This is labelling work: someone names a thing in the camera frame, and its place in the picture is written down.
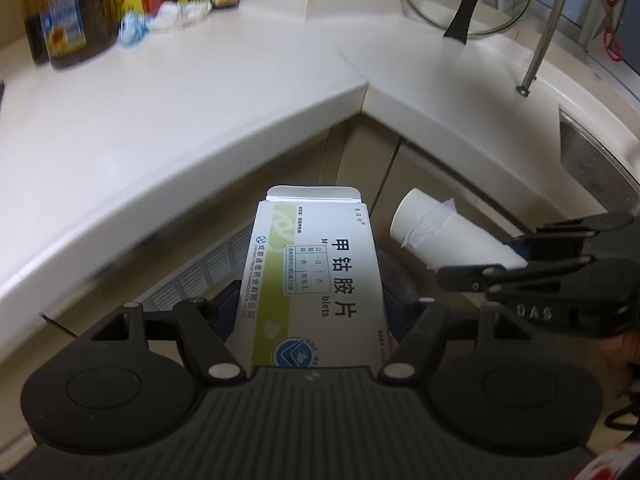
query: wall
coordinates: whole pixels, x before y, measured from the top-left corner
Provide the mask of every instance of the wall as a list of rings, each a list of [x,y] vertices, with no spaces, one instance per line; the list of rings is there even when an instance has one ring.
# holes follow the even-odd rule
[[[24,36],[20,0],[0,0],[0,48]]]

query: oil bottle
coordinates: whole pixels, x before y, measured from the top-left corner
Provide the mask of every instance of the oil bottle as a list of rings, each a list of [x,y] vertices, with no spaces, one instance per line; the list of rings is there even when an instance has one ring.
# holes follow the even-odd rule
[[[47,53],[47,45],[42,35],[42,25],[40,24],[40,14],[38,13],[38,0],[22,0],[22,14],[33,62],[36,65],[48,63],[49,54]]]
[[[38,0],[38,10],[54,68],[80,63],[115,42],[105,0]]]

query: kitchen counter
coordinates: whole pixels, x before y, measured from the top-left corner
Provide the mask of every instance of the kitchen counter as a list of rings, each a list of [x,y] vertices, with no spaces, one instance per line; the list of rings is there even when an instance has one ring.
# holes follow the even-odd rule
[[[506,36],[465,48],[398,0],[243,0],[56,72],[0,53],[0,358],[38,314],[207,196],[361,111],[522,216],[602,210],[559,161],[562,105],[640,176],[636,136]]]

